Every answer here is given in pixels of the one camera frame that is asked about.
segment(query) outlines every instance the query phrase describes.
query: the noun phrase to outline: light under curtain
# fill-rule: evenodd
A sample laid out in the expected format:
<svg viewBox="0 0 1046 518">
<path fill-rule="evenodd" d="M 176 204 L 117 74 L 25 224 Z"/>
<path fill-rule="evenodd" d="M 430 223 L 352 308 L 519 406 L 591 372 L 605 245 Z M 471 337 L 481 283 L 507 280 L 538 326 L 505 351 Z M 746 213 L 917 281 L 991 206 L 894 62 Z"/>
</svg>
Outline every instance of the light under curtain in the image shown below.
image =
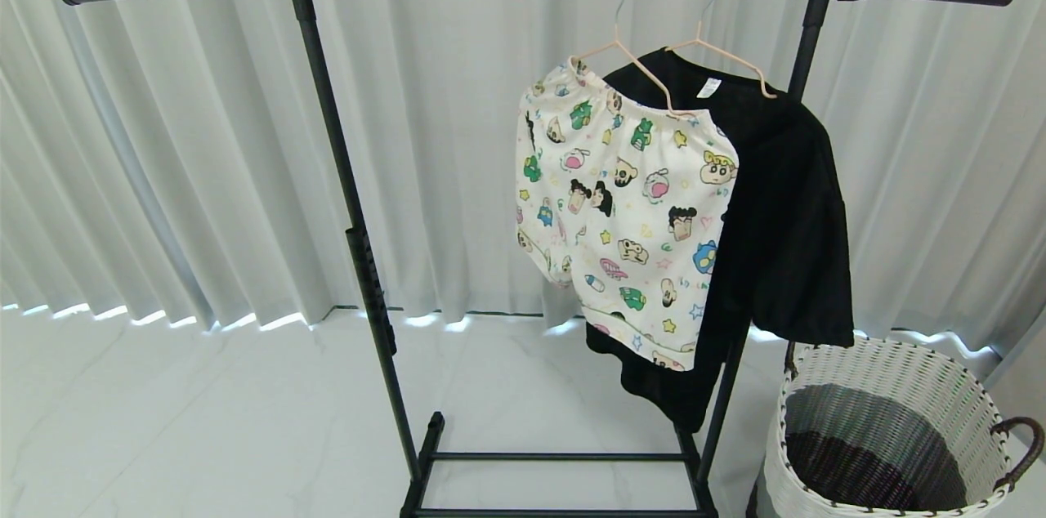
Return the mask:
<svg viewBox="0 0 1046 518">
<path fill-rule="evenodd" d="M 574 314 L 515 247 L 506 165 L 519 95 L 607 42 L 616 0 L 316 1 L 388 302 Z M 706 1 L 629 0 L 622 37 L 690 38 Z M 360 302 L 290 0 L 0 3 L 5 305 L 210 328 Z M 717 0 L 706 38 L 784 87 L 804 4 Z M 1043 33 L 1044 0 L 829 7 L 805 104 L 832 136 L 868 334 L 1004 351 L 1046 305 Z"/>
</svg>

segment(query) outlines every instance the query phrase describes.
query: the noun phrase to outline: tile floor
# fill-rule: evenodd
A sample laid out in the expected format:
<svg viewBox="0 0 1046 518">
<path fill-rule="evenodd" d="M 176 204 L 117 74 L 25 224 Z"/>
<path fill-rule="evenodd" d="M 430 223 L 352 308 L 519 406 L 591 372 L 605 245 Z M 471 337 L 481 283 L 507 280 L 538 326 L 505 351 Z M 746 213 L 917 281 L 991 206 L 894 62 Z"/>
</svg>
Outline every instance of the tile floor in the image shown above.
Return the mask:
<svg viewBox="0 0 1046 518">
<path fill-rule="evenodd" d="M 584 333 L 535 318 L 396 317 L 415 440 L 435 409 L 444 450 L 676 452 L 672 427 L 617 384 Z M 3 518 L 385 518 L 407 471 L 366 320 L 338 312 L 201 333 L 126 316 L 2 313 Z M 711 474 L 741 517 L 774 407 L 779 341 L 750 340 Z M 703 434 L 698 435 L 699 446 Z M 1013 452 L 1025 450 L 1011 440 Z M 1038 464 L 994 516 L 1038 515 Z M 438 466 L 427 505 L 673 509 L 676 464 Z"/>
</svg>

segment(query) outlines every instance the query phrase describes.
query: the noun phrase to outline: wicker basket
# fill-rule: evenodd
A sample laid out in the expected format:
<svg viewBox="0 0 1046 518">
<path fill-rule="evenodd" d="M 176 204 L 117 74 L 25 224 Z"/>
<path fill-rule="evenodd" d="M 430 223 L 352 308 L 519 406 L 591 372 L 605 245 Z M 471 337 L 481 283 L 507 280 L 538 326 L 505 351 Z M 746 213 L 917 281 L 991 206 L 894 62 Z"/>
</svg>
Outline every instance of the wicker basket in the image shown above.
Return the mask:
<svg viewBox="0 0 1046 518">
<path fill-rule="evenodd" d="M 980 382 L 945 355 L 868 338 L 791 356 L 761 476 L 773 508 L 759 515 L 986 516 L 1042 452 L 1043 429 L 1000 422 Z M 1034 440 L 1010 471 L 1018 424 Z"/>
</svg>

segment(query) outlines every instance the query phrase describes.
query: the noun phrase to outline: shirt sleeve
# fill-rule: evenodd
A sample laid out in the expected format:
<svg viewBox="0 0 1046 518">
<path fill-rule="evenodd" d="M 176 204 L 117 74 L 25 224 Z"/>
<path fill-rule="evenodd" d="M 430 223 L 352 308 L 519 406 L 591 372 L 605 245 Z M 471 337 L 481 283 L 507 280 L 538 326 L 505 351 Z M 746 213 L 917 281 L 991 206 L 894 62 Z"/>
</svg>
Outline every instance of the shirt sleeve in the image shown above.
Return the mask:
<svg viewBox="0 0 1046 518">
<path fill-rule="evenodd" d="M 845 206 L 827 134 L 801 110 L 791 139 L 769 149 L 781 159 L 770 180 L 781 184 L 764 206 L 764 254 L 755 272 L 752 318 L 759 329 L 787 340 L 851 346 Z"/>
</svg>

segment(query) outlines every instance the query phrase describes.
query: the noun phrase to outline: black t-shirt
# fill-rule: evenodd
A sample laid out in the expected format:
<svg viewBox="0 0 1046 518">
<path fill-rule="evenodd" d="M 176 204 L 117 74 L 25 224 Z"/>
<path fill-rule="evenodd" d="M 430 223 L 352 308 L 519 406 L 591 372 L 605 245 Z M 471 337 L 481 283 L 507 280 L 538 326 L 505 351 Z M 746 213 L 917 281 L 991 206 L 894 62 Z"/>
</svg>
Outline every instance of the black t-shirt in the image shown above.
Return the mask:
<svg viewBox="0 0 1046 518">
<path fill-rule="evenodd" d="M 621 360 L 621 385 L 657 405 L 681 430 L 697 432 L 729 343 L 749 321 L 787 340 L 851 346 L 846 215 L 824 127 L 800 104 L 758 80 L 713 71 L 661 49 L 640 59 L 680 110 L 707 109 L 737 151 L 737 180 L 724 216 L 695 368 L 659 367 L 587 325 L 597 353 Z M 721 80 L 710 96 L 698 94 Z M 651 108 L 664 93 L 635 65 L 605 77 Z"/>
</svg>

